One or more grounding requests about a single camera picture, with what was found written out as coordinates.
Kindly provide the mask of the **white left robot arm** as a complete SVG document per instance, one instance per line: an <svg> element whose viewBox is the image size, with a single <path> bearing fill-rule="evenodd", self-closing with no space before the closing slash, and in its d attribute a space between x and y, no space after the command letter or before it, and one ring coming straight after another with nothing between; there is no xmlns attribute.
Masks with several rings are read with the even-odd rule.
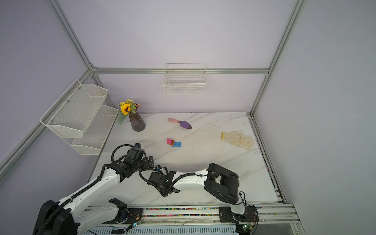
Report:
<svg viewBox="0 0 376 235"><path fill-rule="evenodd" d="M153 157L147 157L139 144L130 146L126 155L104 164L95 180L69 196L43 204L33 234L81 235L107 221L118 224L129 221L127 204L117 198L110 199L98 209L89 211L87 207L133 173L150 168L154 168Z"/></svg>

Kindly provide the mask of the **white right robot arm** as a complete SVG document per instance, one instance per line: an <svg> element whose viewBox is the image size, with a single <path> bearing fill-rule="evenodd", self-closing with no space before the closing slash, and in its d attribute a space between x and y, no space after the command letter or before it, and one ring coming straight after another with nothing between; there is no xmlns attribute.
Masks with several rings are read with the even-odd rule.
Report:
<svg viewBox="0 0 376 235"><path fill-rule="evenodd" d="M242 222L257 225L258 209L248 205L246 194L238 191L240 182L238 174L218 164L211 163L206 169L196 172L168 171L156 166L139 172L140 178L153 186L162 197L183 190L203 189L228 206L219 207L219 220L222 223L240 224Z"/></svg>

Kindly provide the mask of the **blue lego brick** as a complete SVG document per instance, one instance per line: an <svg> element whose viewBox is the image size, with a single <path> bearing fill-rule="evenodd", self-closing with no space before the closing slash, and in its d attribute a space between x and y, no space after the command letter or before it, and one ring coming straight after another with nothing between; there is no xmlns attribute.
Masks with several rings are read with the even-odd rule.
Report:
<svg viewBox="0 0 376 235"><path fill-rule="evenodd" d="M174 142L174 144L172 145L172 147L181 147L181 146L182 146L181 142Z"/></svg>

